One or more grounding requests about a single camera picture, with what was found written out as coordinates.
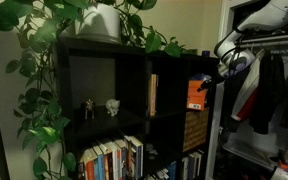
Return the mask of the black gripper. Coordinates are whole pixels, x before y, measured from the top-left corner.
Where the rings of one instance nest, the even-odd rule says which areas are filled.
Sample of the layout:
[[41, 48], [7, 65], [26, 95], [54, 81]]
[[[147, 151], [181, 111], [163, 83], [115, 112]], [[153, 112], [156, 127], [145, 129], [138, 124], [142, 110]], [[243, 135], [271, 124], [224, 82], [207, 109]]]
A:
[[219, 74], [212, 76], [207, 82], [204, 81], [201, 86], [197, 89], [197, 92], [201, 92], [204, 89], [208, 89], [214, 85], [217, 85], [225, 80], [224, 77]]

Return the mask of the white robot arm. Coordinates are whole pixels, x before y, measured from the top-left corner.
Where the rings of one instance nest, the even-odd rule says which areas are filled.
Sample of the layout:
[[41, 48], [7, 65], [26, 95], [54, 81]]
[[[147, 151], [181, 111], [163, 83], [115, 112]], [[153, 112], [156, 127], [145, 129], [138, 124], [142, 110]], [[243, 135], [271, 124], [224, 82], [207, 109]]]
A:
[[200, 92], [225, 81], [228, 77], [244, 70], [255, 60], [255, 55], [250, 50], [242, 50], [235, 44], [248, 30], [272, 31], [287, 24], [288, 0], [270, 0], [260, 10], [250, 14], [216, 44], [214, 54], [220, 60], [217, 74], [204, 81], [197, 91]]

